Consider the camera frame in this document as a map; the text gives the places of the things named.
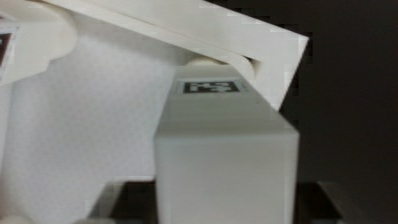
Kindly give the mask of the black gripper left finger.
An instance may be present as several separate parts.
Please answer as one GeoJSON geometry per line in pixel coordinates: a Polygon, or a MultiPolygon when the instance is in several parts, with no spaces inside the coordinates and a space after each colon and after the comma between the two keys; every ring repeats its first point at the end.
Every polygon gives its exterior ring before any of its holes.
{"type": "Polygon", "coordinates": [[[156,194],[153,181],[112,183],[94,204],[94,217],[114,224],[156,224],[156,194]]]}

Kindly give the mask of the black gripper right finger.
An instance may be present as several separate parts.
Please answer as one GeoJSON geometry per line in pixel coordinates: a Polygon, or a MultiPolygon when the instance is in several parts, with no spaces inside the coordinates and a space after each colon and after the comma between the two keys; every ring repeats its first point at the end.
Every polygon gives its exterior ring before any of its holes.
{"type": "Polygon", "coordinates": [[[293,224],[343,224],[343,215],[316,182],[297,184],[293,224]]]}

